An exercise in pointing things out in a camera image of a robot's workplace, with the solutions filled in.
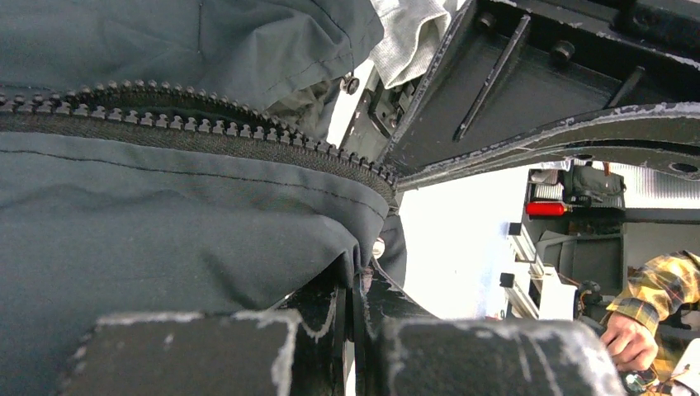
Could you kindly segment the grey black zip jacket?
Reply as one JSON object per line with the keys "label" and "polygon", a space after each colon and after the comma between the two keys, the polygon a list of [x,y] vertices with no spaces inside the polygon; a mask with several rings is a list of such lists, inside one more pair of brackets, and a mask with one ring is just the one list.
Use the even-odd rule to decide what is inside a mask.
{"label": "grey black zip jacket", "polygon": [[1,4],[1,392],[62,395],[99,318],[263,311],[346,289],[394,178],[325,116],[369,1]]}

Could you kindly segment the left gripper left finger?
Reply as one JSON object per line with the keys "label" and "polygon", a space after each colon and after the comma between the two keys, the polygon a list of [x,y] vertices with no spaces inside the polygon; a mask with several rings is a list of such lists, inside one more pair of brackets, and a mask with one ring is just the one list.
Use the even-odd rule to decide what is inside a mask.
{"label": "left gripper left finger", "polygon": [[342,395],[346,289],[322,273],[263,311],[117,313],[69,357],[62,395]]}

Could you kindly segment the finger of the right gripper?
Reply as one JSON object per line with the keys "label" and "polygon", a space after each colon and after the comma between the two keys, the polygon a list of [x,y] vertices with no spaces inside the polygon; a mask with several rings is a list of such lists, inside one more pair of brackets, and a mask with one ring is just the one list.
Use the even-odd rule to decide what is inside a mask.
{"label": "finger of the right gripper", "polygon": [[409,191],[481,173],[584,156],[696,181],[699,105],[662,102],[571,116],[408,171],[398,178],[396,187]]}

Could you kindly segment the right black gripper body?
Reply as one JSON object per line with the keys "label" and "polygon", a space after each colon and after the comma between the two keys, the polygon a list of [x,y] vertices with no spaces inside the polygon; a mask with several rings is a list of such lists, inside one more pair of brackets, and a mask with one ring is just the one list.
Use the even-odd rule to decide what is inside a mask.
{"label": "right black gripper body", "polygon": [[691,1],[468,1],[426,73],[370,84],[341,144],[396,175],[557,120],[631,105],[699,105]]}

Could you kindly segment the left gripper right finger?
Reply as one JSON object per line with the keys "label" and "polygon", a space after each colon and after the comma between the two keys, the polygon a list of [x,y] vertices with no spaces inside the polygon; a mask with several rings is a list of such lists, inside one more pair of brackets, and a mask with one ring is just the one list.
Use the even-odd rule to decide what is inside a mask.
{"label": "left gripper right finger", "polygon": [[375,262],[353,286],[360,395],[622,395],[603,345],[571,321],[435,317]]}

